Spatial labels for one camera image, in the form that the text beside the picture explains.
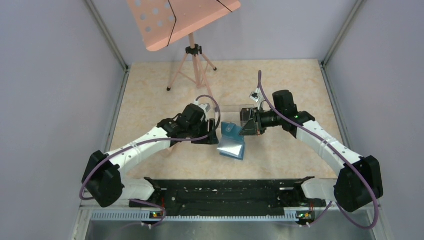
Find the teal card holder wallet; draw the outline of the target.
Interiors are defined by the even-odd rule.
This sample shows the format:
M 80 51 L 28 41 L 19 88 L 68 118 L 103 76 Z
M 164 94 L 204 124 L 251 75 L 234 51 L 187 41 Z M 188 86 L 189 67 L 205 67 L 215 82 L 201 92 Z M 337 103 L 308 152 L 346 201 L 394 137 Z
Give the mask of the teal card holder wallet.
M 242 127 L 232 122 L 221 123 L 221 139 L 217 150 L 221 156 L 243 161 L 246 142 L 240 135 Z

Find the clear plastic box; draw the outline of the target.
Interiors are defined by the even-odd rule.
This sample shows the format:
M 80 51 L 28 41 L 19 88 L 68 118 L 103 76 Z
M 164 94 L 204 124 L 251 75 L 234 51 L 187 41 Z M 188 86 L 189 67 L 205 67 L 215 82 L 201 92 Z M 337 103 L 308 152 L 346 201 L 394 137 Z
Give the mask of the clear plastic box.
M 234 123 L 241 126 L 240 111 L 242 108 L 251 108 L 252 110 L 254 107 L 255 106 L 253 104 L 221 105 L 221 122 Z

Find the black card stack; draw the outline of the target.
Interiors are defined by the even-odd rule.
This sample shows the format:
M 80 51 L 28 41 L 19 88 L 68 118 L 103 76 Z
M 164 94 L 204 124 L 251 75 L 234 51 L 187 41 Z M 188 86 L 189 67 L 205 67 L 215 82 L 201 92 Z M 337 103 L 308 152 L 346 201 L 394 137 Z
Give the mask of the black card stack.
M 245 107 L 245 108 L 242 108 L 239 113 L 240 113 L 240 124 L 241 126 L 244 126 L 251 119 L 252 109 Z

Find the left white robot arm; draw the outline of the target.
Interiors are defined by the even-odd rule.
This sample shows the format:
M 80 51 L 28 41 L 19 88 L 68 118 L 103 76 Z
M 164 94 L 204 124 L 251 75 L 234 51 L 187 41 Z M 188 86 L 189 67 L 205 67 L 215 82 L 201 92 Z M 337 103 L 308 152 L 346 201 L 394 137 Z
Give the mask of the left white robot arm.
M 102 208 L 119 200 L 142 200 L 154 207 L 160 202 L 160 193 L 149 181 L 129 179 L 126 174 L 152 155 L 170 149 L 181 142 L 216 145 L 217 123 L 207 118 L 211 110 L 208 103 L 198 101 L 185 107 L 173 118 L 165 118 L 140 138 L 106 153 L 100 150 L 89 157 L 82 177 L 82 190 Z

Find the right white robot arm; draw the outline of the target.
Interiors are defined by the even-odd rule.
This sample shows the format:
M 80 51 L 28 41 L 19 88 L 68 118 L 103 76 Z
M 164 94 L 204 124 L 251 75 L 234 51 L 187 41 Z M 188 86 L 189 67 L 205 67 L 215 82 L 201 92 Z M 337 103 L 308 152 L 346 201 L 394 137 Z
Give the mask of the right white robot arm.
M 308 145 L 334 171 L 336 179 L 307 178 L 293 192 L 299 206 L 307 206 L 313 199 L 336 202 L 344 211 L 353 213 L 373 204 L 384 194 L 379 161 L 364 157 L 340 143 L 326 132 L 307 111 L 298 111 L 289 90 L 274 92 L 274 106 L 263 109 L 266 101 L 257 88 L 249 96 L 257 106 L 240 131 L 241 136 L 260 136 L 268 128 L 282 127 L 295 139 Z

